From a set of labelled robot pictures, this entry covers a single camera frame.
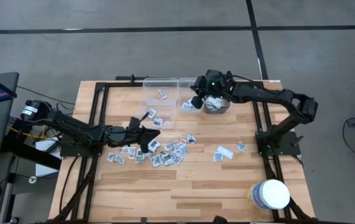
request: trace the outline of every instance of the plastic bottle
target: plastic bottle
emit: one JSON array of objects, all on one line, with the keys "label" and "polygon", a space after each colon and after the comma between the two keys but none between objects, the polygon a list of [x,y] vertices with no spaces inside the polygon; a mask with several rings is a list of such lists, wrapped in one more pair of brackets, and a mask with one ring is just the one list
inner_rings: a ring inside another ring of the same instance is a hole
[{"label": "plastic bottle", "polygon": [[258,208],[283,209],[289,203],[290,193],[284,183],[272,179],[253,185],[247,199]]}]

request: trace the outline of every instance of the gray floor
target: gray floor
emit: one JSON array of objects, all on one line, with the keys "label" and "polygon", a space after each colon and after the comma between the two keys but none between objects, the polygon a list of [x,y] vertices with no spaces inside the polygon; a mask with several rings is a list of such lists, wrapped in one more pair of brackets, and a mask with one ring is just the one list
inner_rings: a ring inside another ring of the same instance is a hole
[{"label": "gray floor", "polygon": [[[355,1],[253,0],[258,26],[355,25]],[[67,29],[250,24],[245,1],[230,0],[0,0],[0,29]],[[355,116],[355,30],[262,31],[270,79],[319,102],[314,123],[296,130],[316,216],[355,223],[355,155],[342,140],[345,119]],[[0,72],[17,71],[19,85],[74,101],[81,80],[117,75],[195,77],[214,68],[260,78],[250,31],[128,34],[0,34]],[[18,90],[12,115],[27,99]],[[346,132],[355,148],[355,129]],[[20,161],[19,172],[34,165]],[[43,221],[54,180],[36,187],[17,181],[14,215],[22,223]],[[29,209],[27,197],[40,208]]]}]

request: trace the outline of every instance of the wooden tabletop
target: wooden tabletop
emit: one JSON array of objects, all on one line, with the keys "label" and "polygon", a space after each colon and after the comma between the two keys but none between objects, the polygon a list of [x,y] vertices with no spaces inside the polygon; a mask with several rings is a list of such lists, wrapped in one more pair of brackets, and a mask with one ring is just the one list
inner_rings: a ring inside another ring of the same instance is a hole
[{"label": "wooden tabletop", "polygon": [[[95,83],[81,82],[74,118],[88,122]],[[280,82],[264,81],[264,86],[272,90],[282,88]],[[130,117],[137,116],[141,99],[141,87],[111,87],[106,124],[127,126]],[[261,104],[259,108],[264,122]],[[269,110],[273,123],[288,116],[280,105],[269,104]],[[163,149],[174,139],[194,134],[197,143],[188,145],[188,154],[179,166],[154,168],[148,159],[136,165],[134,160],[127,159],[127,154],[120,154],[125,158],[124,165],[110,163],[106,160],[108,153],[117,153],[119,148],[104,147],[98,160],[90,221],[139,222],[141,217],[147,217],[149,222],[211,222],[215,215],[230,222],[271,221],[271,211],[253,207],[246,198],[251,185],[266,179],[262,158],[257,153],[256,131],[252,103],[231,104],[225,114],[181,114],[177,108],[174,128],[162,129],[157,140]],[[238,141],[247,145],[244,152],[236,149]],[[233,159],[213,162],[218,145],[233,151]],[[62,162],[49,218],[58,215],[61,191],[72,160],[65,158]],[[314,216],[302,166],[292,156],[280,156],[280,160],[292,197],[305,213]],[[75,192],[80,161],[79,158],[71,170],[63,206]],[[83,216],[86,192],[82,198],[78,218]]]}]

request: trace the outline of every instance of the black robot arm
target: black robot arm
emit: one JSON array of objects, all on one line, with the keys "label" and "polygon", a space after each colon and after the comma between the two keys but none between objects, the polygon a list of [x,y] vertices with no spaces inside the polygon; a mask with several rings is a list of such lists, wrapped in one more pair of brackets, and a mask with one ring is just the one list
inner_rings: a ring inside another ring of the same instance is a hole
[{"label": "black robot arm", "polygon": [[131,117],[129,127],[99,124],[86,124],[67,116],[44,101],[28,100],[22,111],[21,120],[25,126],[47,125],[71,137],[76,145],[83,147],[103,146],[120,147],[139,143],[142,152],[148,152],[148,143],[160,134],[154,129],[140,128],[141,120]]},{"label": "black robot arm", "polygon": [[208,70],[206,75],[198,77],[190,87],[197,94],[192,100],[193,106],[201,108],[206,96],[224,98],[232,103],[258,101],[284,106],[289,117],[278,125],[272,125],[264,138],[264,144],[274,148],[280,146],[282,136],[296,125],[314,120],[318,103],[313,98],[290,90],[268,90],[248,79],[249,82],[236,82],[233,77],[236,76],[230,71],[223,74],[216,70]]}]

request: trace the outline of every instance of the transparent plastic bin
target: transparent plastic bin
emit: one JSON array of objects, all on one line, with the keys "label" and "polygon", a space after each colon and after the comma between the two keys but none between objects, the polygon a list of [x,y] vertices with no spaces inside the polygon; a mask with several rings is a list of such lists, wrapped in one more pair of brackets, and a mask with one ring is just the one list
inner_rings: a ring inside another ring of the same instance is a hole
[{"label": "transparent plastic bin", "polygon": [[203,106],[201,109],[190,109],[190,110],[183,110],[182,106],[183,103],[186,103],[189,99],[196,96],[196,93],[190,88],[190,86],[194,85],[196,78],[179,78],[178,79],[178,110],[181,113],[185,114],[197,114],[201,113],[203,110]]},{"label": "transparent plastic bin", "polygon": [[[170,129],[176,121],[176,104],[178,99],[176,78],[146,78],[143,81],[143,100],[139,103],[136,117],[142,118],[149,109],[156,110],[153,118],[147,117],[141,122],[146,128]],[[162,90],[167,97],[162,99],[158,90]],[[156,118],[163,120],[160,128],[153,125]]]}]

